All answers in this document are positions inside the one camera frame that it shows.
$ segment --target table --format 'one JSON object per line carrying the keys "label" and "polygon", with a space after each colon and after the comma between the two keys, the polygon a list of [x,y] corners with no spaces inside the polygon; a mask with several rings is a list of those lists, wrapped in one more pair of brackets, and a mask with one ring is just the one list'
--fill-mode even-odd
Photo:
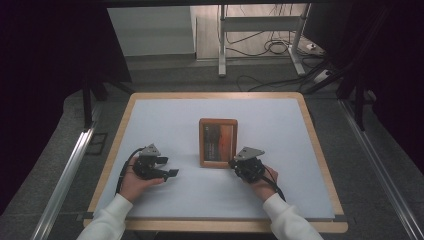
{"label": "table", "polygon": [[[311,224],[319,232],[342,233],[347,231],[348,224],[344,218],[343,209],[341,207],[337,192],[331,179],[324,155],[322,153],[318,138],[312,125],[303,96],[299,93],[136,93],[131,96],[127,105],[118,132],[111,147],[109,156],[105,163],[102,175],[99,179],[97,188],[90,203],[88,212],[95,211],[99,203],[99,199],[106,187],[107,181],[111,176],[115,159],[121,143],[125,138],[131,113],[139,99],[143,100],[160,100],[160,99],[231,99],[231,100],[264,100],[264,99],[294,99],[299,104],[299,109],[303,117],[307,134],[309,135],[313,152],[316,156],[316,162],[319,171],[327,188],[331,207],[334,211],[335,218],[333,220],[310,220]],[[91,219],[85,219],[86,226]],[[271,232],[270,222],[267,219],[189,219],[189,218],[127,218],[126,226],[128,230],[147,230],[147,231],[190,231],[190,232]]]}

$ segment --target hand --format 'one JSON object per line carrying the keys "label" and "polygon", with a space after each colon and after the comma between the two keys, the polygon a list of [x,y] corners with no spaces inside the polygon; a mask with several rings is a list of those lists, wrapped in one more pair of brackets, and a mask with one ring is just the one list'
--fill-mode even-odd
{"label": "hand", "polygon": [[119,191],[119,194],[121,194],[121,196],[126,198],[131,203],[133,203],[148,187],[164,182],[163,178],[143,180],[138,177],[132,169],[132,166],[136,160],[136,157],[130,160],[127,167],[127,172],[125,173],[124,179],[122,180],[121,190]]}
{"label": "hand", "polygon": [[[274,169],[272,169],[271,167],[268,167],[267,165],[265,165],[265,168],[268,169],[265,170],[265,174],[264,176],[269,178],[270,180],[275,180],[275,182],[277,182],[277,178],[278,178],[278,172],[276,172]],[[253,189],[253,191],[255,192],[255,194],[262,200],[262,201],[266,201],[269,197],[271,197],[272,195],[275,194],[275,189],[269,185],[269,183],[265,182],[264,180],[259,180],[255,183],[251,183],[250,187]]]}

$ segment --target gray carpet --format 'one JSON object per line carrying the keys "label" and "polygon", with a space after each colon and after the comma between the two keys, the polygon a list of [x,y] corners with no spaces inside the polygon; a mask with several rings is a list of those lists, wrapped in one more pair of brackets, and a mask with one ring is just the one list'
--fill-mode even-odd
{"label": "gray carpet", "polygon": [[[261,83],[294,79],[294,68],[283,64],[234,64],[226,78],[214,64],[152,69],[131,68],[138,92],[247,91]],[[248,75],[252,78],[239,78]],[[77,219],[90,203],[129,96],[106,85],[96,136],[75,176],[49,239],[75,239],[82,231]],[[325,239],[409,239],[335,98],[336,84],[305,96],[343,210],[349,222],[345,234],[323,234]],[[295,91],[299,85],[272,84],[258,91]],[[29,239],[49,200],[83,127],[81,92],[68,97],[58,128],[30,176],[0,218],[0,239]],[[366,132],[382,156],[396,185],[417,219],[424,222],[424,178],[411,160],[379,124],[369,106],[364,111]],[[152,239],[153,233],[126,231],[123,239]],[[160,233],[156,239],[273,239],[272,235],[216,235]]]}

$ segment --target white wall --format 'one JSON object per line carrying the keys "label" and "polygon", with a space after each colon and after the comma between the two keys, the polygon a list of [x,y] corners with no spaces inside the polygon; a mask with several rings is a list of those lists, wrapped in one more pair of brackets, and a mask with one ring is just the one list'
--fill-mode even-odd
{"label": "white wall", "polygon": [[194,53],[189,6],[110,8],[124,56]]}

